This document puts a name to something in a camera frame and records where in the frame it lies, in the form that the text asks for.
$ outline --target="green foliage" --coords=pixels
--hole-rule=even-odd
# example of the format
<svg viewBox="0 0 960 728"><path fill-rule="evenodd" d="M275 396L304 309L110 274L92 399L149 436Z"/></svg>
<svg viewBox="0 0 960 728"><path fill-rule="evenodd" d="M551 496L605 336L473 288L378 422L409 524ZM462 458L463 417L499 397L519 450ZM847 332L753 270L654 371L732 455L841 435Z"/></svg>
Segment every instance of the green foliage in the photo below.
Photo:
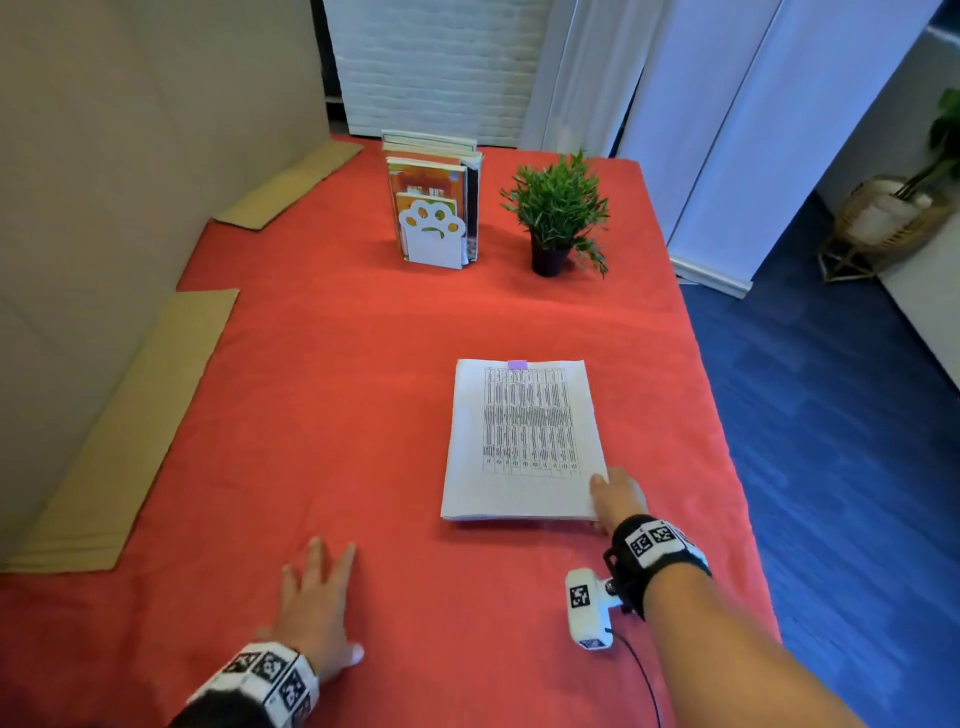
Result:
<svg viewBox="0 0 960 728"><path fill-rule="evenodd" d="M940 115L933 120L927 144L936 159L907 180L897 192L910 200L925 187L934 186L946 175L960 179L960 89L948 88L937 105Z"/></svg>
<svg viewBox="0 0 960 728"><path fill-rule="evenodd" d="M521 166L514 175L516 187L500 194L507 199L503 206L516 214L536 245L572 249L605 276L607 260L591 234L610 217L608 200L600 199L600 180L587 171L584 150L560 155L560 161L539 172Z"/></svg>

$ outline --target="wood plank floor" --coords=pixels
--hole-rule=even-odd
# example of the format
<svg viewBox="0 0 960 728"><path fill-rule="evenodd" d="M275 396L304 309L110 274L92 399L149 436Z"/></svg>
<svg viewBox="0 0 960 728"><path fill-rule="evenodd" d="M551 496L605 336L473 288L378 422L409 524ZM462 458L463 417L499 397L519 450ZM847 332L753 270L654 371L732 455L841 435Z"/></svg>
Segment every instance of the wood plank floor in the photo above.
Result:
<svg viewBox="0 0 960 728"><path fill-rule="evenodd" d="M684 298L787 648L874 728L956 728L960 397L879 283L823 285L828 227Z"/></svg>

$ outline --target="black plant pot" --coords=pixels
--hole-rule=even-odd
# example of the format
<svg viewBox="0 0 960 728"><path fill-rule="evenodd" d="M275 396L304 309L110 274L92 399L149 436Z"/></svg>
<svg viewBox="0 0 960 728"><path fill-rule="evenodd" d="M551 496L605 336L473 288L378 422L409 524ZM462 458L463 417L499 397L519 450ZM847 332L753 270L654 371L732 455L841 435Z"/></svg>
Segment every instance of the black plant pot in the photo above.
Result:
<svg viewBox="0 0 960 728"><path fill-rule="evenodd" d="M533 240L530 241L530 250L533 253L534 273L549 279L556 278L560 274L570 255L569 248L545 250Z"/></svg>

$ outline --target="hand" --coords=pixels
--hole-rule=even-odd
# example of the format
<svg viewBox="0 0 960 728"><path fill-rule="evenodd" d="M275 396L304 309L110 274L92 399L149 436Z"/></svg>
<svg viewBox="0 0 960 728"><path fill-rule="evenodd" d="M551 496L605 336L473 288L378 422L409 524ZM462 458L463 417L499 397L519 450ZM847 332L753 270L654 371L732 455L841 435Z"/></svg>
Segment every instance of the hand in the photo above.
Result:
<svg viewBox="0 0 960 728"><path fill-rule="evenodd" d="M320 539L313 539L307 548L299 584L293 567L283 567L276 624L256 633L259 640L272 640L296 649L322 683L344 667L353 667L363 660L363 647L347 642L344 631L347 583L355 552L356 546L349 544L324 582L324 547Z"/></svg>
<svg viewBox="0 0 960 728"><path fill-rule="evenodd" d="M623 468L608 468L607 476L609 482L598 473L590 477L590 498L600 519L598 526L611 535L631 516L648 511L646 496Z"/></svg>

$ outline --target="paper document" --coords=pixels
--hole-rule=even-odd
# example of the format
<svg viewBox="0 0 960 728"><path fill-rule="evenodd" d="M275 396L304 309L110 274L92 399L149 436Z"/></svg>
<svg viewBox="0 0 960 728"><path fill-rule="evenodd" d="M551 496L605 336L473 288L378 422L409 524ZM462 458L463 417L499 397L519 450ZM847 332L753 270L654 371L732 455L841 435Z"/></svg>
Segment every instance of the paper document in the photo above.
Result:
<svg viewBox="0 0 960 728"><path fill-rule="evenodd" d="M443 518L593 520L606 472L584 362L457 362Z"/></svg>

